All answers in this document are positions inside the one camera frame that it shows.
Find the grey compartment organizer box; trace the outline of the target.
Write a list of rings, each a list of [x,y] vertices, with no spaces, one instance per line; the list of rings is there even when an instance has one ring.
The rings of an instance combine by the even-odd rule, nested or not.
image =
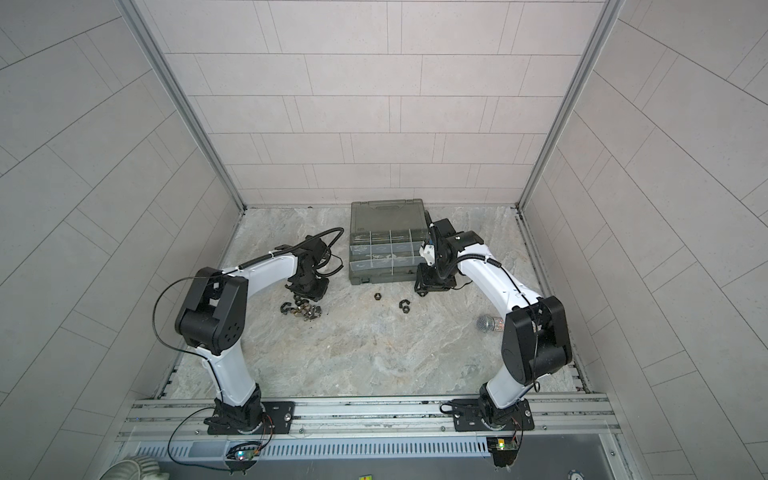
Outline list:
[[[413,282],[428,239],[420,199],[351,204],[349,280],[353,285]]]

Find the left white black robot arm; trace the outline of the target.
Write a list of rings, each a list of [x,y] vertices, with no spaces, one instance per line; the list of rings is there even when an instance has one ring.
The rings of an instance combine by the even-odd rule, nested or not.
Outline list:
[[[240,342],[248,299],[283,281],[298,298],[312,302],[322,299],[335,274],[320,271],[330,262],[334,245],[323,238],[343,232],[342,228],[332,228],[228,271],[203,268],[193,277],[175,331],[208,367],[217,386],[218,408],[244,415],[261,406],[260,391],[247,370]]]

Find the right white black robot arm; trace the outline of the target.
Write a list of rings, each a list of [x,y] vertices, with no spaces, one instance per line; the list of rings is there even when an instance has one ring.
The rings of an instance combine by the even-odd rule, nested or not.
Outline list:
[[[419,253],[414,291],[424,296],[457,288],[467,277],[490,300],[503,321],[503,366],[479,393],[481,418],[492,426],[507,421],[513,408],[538,379],[572,361],[572,346],[563,303],[524,286],[490,252],[473,231],[457,231],[447,219],[425,216],[428,237]]]

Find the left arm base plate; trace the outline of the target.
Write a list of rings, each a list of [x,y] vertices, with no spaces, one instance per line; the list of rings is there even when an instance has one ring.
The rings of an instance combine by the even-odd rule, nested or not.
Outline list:
[[[296,404],[290,401],[249,402],[231,406],[217,400],[204,420],[209,435],[287,434]]]

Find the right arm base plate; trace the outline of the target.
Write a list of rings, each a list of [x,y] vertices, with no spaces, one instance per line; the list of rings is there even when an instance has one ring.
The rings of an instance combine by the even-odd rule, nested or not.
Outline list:
[[[527,400],[499,409],[483,398],[453,399],[443,402],[439,410],[448,415],[457,432],[532,431],[535,429]]]

